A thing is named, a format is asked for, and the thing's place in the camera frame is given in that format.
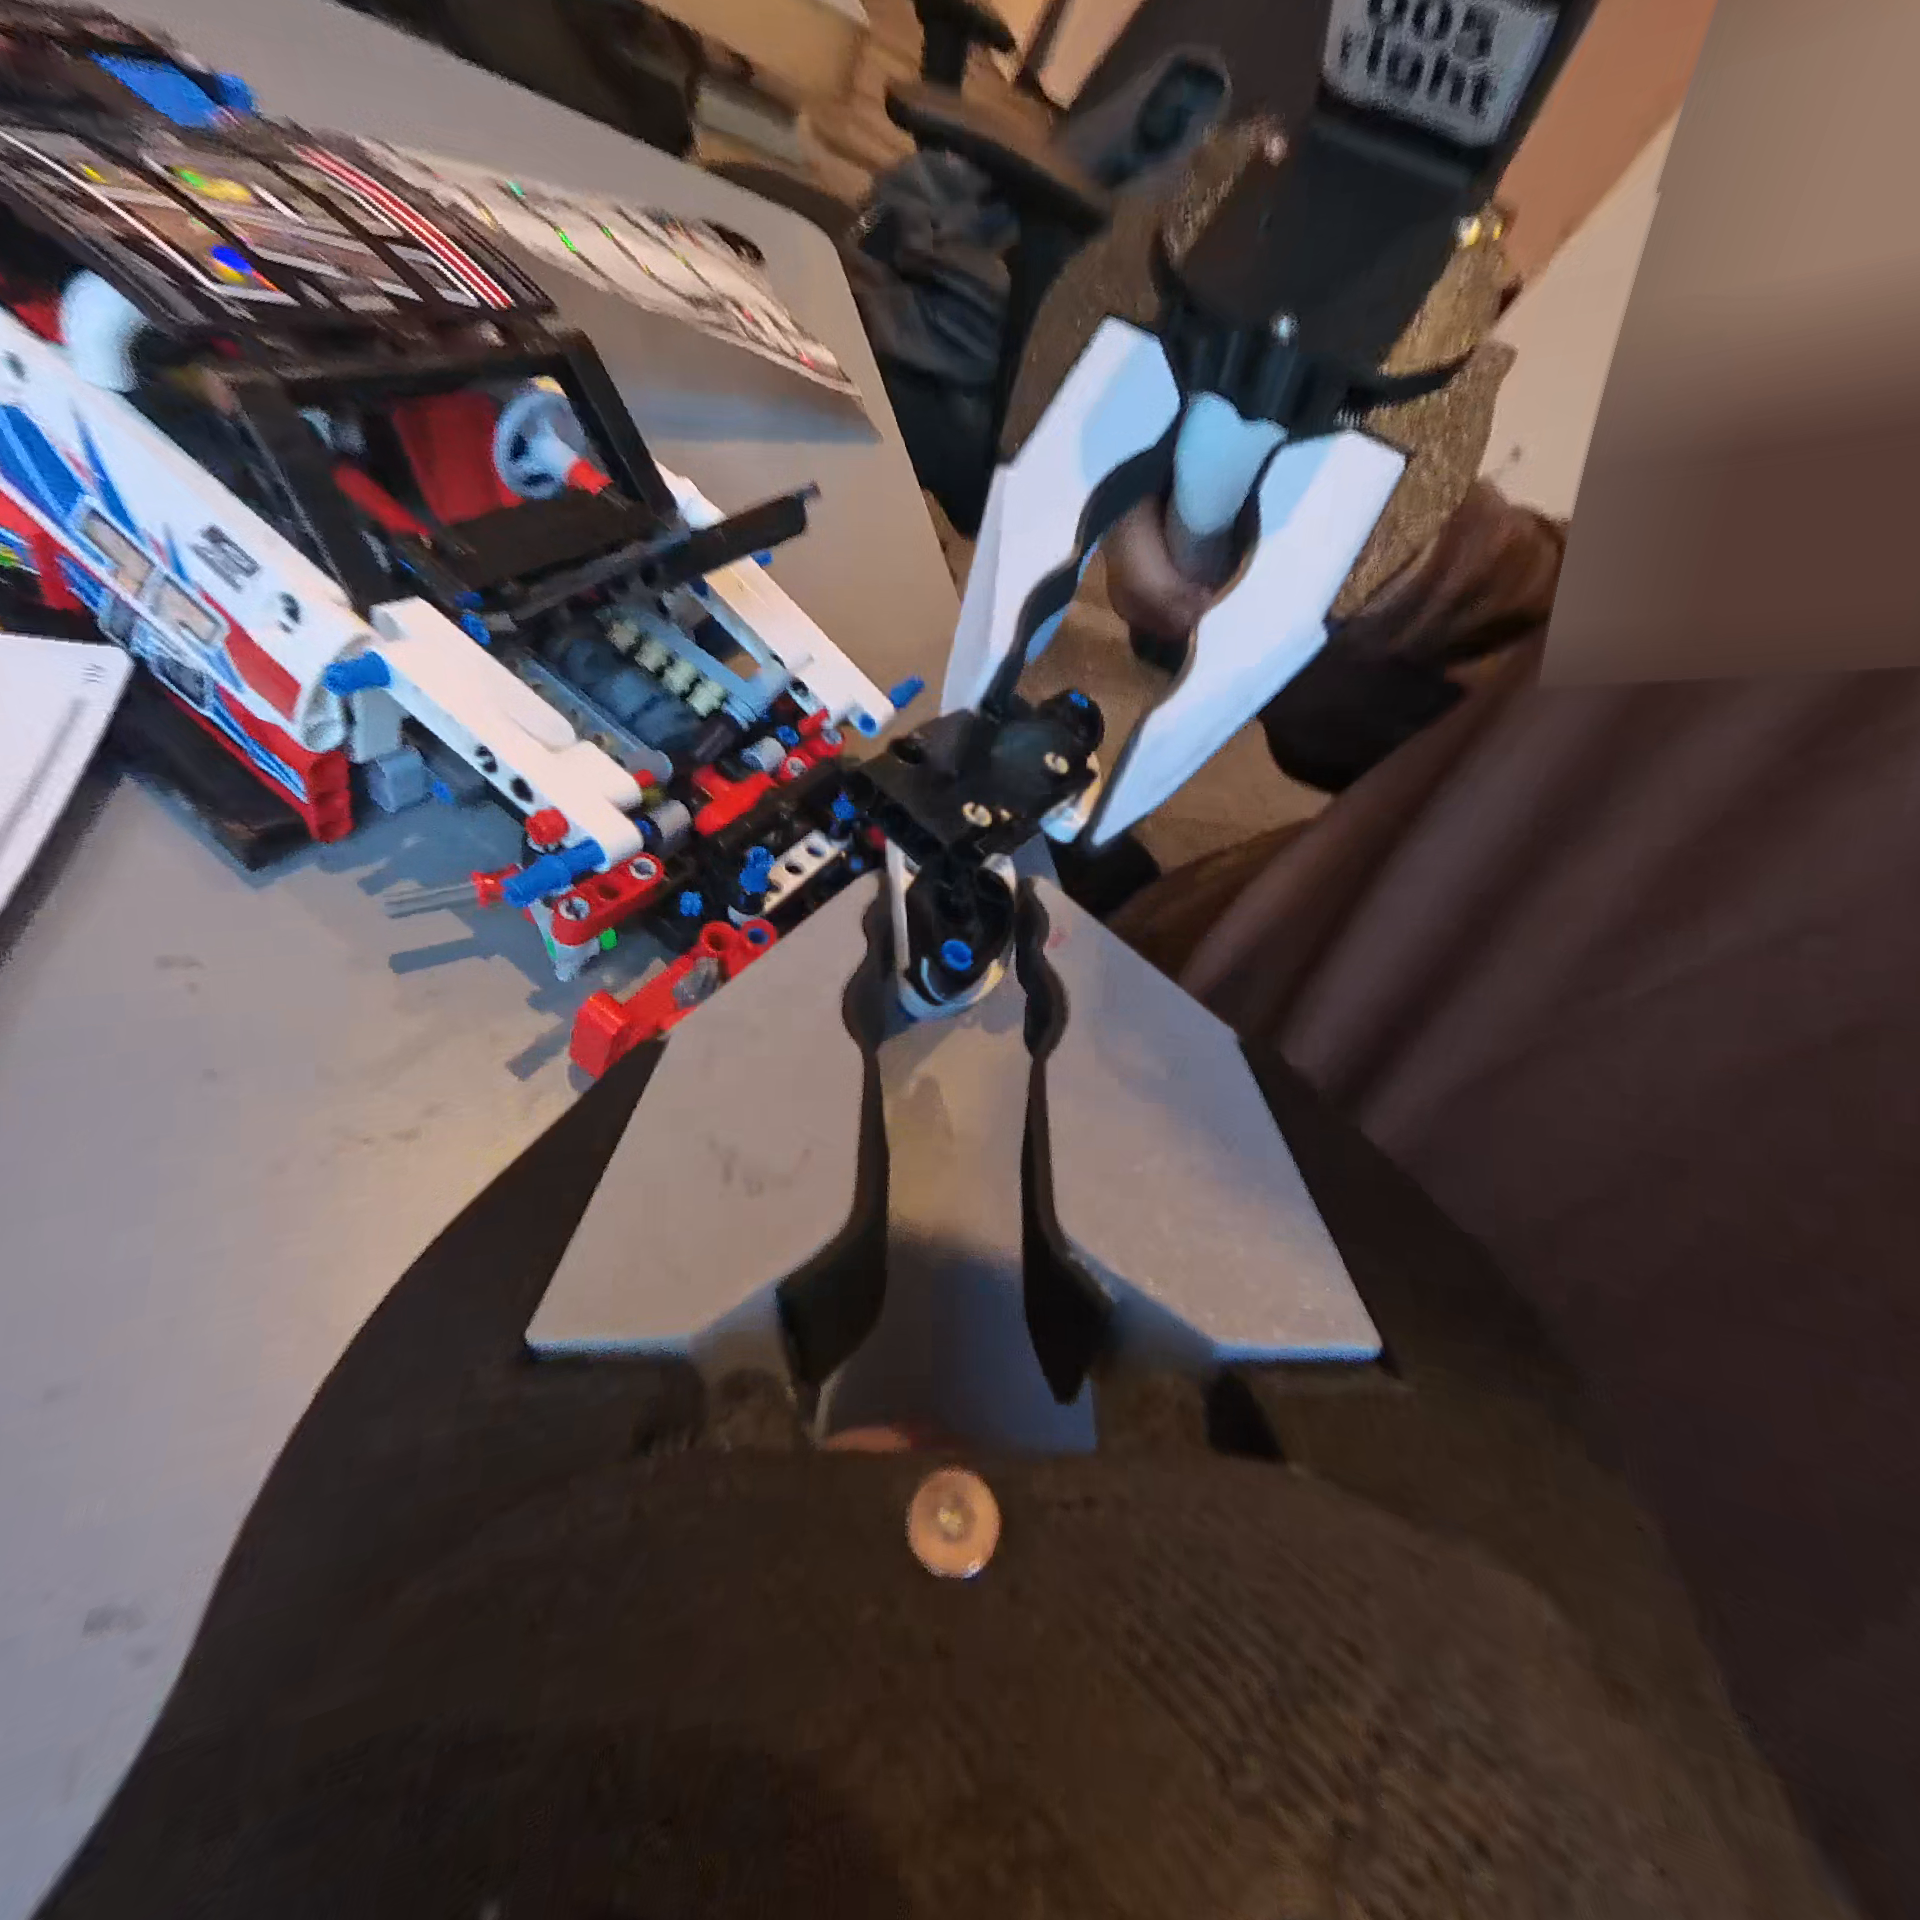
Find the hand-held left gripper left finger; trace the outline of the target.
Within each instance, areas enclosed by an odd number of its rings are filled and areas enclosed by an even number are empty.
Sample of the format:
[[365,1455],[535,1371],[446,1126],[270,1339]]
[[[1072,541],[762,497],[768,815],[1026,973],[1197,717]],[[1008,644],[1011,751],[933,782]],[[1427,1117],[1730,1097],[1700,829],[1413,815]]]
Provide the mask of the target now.
[[884,1291],[888,908],[856,878],[660,1043],[526,1330],[821,1389]]

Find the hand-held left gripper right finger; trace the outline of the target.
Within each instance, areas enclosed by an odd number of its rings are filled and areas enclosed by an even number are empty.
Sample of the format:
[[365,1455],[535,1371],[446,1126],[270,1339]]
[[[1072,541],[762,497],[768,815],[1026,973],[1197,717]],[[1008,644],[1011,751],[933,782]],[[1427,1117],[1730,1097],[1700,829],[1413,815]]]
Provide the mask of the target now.
[[1021,890],[1023,1321],[1100,1371],[1362,1370],[1386,1342],[1234,1033],[1052,879]]

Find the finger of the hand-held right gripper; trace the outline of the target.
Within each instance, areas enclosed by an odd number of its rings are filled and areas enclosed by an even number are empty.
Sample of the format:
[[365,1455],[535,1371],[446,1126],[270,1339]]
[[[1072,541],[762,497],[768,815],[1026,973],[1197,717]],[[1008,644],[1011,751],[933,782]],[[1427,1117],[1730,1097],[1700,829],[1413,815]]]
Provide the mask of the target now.
[[1107,772],[1084,842],[1103,849],[1158,809],[1325,644],[1406,455],[1358,430],[1283,445],[1253,493],[1254,539],[1197,622],[1184,671]]
[[1162,339],[1103,321],[997,468],[973,541],[942,713],[968,735],[1003,723],[1046,652],[1102,539],[1173,475],[1184,393]]

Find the black brick bumper assembly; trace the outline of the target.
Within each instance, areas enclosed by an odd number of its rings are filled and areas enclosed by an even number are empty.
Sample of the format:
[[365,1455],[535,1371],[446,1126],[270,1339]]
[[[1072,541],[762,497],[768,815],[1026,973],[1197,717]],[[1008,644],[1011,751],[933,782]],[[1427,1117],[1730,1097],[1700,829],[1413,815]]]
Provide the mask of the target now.
[[999,988],[1018,948],[1018,855],[1088,820],[1103,731],[1103,710],[1067,687],[942,713],[852,771],[847,797],[877,839],[908,1018],[952,1018]]

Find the brick toy race car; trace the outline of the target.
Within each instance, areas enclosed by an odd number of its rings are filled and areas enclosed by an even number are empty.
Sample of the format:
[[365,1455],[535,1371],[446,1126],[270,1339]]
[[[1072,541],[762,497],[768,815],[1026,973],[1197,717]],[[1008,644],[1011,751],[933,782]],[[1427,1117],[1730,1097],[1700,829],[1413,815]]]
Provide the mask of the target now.
[[247,863],[363,806],[499,805],[493,908],[572,1059],[660,1038],[852,879],[847,777],[909,703],[778,586],[814,490],[662,468],[520,255],[101,7],[4,5],[4,610],[133,658],[139,751]]

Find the grey desk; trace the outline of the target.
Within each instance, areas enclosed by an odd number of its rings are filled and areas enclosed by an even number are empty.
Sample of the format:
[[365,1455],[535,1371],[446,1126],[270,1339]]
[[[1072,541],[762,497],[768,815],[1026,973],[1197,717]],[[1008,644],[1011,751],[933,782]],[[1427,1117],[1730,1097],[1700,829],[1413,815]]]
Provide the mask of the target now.
[[[275,114],[712,220],[859,386],[823,396],[564,279],[654,455],[718,505],[821,490],[780,586],[940,686],[958,595],[824,230],[333,5],[111,5]],[[388,918],[495,853],[428,803],[236,868],[124,777],[4,950],[2,1903],[32,1915],[168,1697],[252,1502],[396,1278],[564,1114],[572,999],[520,923]]]

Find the person's right hand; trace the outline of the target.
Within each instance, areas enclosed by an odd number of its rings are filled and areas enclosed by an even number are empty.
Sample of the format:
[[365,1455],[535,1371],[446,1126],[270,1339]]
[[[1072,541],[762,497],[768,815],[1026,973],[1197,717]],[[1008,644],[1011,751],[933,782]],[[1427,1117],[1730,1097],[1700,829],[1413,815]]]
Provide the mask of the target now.
[[1156,497],[1116,518],[1100,543],[1110,607],[1136,635],[1187,643],[1229,581],[1189,574],[1168,546],[1165,509]]

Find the black office chair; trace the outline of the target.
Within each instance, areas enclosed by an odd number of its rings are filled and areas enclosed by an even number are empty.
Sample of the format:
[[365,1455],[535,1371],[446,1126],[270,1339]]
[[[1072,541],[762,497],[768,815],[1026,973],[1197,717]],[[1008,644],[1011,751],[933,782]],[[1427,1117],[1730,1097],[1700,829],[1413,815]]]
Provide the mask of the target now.
[[915,150],[856,211],[843,260],[918,487],[975,537],[1028,339],[1052,286],[1120,197],[1184,169],[1232,102],[1229,69],[1176,46],[1064,131],[968,102],[982,5],[915,5],[923,70],[884,109]]

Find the sticker sheet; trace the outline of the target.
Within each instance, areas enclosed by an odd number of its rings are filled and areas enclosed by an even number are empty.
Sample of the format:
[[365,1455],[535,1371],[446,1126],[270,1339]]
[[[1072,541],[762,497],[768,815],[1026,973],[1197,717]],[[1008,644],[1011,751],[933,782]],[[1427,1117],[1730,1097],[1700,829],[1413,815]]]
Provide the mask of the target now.
[[362,150],[526,260],[539,258],[823,393],[856,397],[856,380],[787,307],[758,246],[733,229],[388,142],[365,140]]

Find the person's brown clothing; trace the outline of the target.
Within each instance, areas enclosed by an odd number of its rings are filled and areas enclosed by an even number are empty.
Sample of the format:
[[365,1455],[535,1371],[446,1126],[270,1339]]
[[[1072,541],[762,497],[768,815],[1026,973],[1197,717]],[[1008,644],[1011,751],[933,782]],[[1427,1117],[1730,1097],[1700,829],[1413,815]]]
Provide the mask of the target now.
[[1112,923],[1542,1309],[1824,1852],[1916,1915],[1916,674],[1544,687],[1565,541],[1477,483],[1262,713],[1330,803]]

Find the white instruction booklet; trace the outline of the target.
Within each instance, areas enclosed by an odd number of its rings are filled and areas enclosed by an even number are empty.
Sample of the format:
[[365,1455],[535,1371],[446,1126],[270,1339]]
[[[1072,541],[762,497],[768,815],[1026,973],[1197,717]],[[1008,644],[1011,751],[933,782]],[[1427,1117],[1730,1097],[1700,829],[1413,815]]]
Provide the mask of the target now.
[[2,631],[2,905],[60,828],[133,666],[110,643]]

